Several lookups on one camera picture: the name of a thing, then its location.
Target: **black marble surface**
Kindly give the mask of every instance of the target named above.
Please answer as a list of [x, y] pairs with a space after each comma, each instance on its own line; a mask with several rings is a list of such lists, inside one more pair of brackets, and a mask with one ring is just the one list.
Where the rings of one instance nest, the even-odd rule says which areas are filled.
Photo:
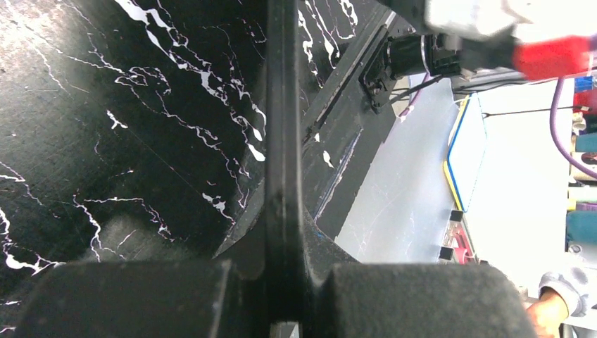
[[[211, 257], [234, 230], [263, 181], [265, 5], [0, 1], [0, 332], [50, 268]], [[301, 3], [305, 115], [376, 6]]]

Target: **sleeve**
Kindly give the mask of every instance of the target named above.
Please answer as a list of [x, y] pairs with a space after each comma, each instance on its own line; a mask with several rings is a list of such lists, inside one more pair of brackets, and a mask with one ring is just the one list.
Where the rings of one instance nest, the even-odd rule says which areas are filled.
[[541, 293], [545, 288], [556, 291], [568, 306], [572, 317], [585, 316], [597, 305], [597, 271], [572, 267], [543, 275], [539, 284]]

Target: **hand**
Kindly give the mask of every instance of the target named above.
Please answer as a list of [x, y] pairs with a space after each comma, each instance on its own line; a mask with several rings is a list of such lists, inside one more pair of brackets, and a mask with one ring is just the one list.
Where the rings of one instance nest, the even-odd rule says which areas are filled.
[[547, 289], [541, 300], [527, 309], [539, 338], [558, 338], [560, 324], [568, 318], [564, 299], [552, 289]]

